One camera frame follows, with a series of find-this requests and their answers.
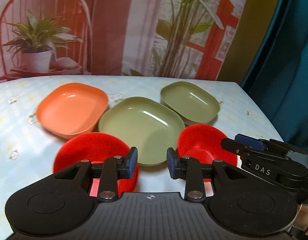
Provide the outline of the large green plate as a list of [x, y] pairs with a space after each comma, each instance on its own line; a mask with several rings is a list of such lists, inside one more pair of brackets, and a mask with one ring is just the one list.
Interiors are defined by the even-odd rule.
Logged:
[[138, 164], [156, 166], [166, 161], [166, 150], [176, 148], [185, 129], [174, 111], [151, 99], [135, 96], [124, 99], [104, 113], [98, 130], [113, 135], [138, 149]]

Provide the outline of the small green plate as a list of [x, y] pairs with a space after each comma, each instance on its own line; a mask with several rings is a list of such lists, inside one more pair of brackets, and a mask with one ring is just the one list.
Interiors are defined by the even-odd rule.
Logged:
[[186, 125], [208, 124], [220, 111], [219, 102], [193, 83], [178, 81], [160, 92], [161, 103], [183, 119]]

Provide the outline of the printed room backdrop cloth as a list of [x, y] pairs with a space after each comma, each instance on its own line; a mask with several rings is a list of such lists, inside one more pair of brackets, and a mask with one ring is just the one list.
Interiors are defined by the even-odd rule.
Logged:
[[44, 75], [216, 80], [243, 72], [277, 0], [0, 0], [0, 83]]

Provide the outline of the red bowl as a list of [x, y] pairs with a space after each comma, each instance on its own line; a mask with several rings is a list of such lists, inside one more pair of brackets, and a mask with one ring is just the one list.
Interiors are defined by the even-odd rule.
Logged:
[[66, 142], [54, 158], [53, 172], [73, 165], [83, 159], [103, 163], [105, 159], [120, 155], [125, 157], [130, 147], [113, 135], [91, 132], [78, 135]]
[[227, 136], [213, 126], [198, 124], [185, 128], [178, 137], [177, 151], [180, 157], [194, 157], [202, 164], [212, 164], [221, 159], [237, 166], [237, 155], [221, 147], [222, 139]]

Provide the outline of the teal curtain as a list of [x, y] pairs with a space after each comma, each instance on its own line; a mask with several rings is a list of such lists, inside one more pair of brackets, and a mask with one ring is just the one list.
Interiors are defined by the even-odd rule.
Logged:
[[308, 150], [308, 0], [278, 0], [241, 86], [285, 142]]

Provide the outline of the orange square plate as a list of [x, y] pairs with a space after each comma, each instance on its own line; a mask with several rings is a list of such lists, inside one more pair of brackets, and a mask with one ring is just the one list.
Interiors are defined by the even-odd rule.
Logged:
[[64, 139], [93, 131], [108, 108], [107, 94], [82, 83], [67, 83], [53, 90], [36, 110], [43, 128]]

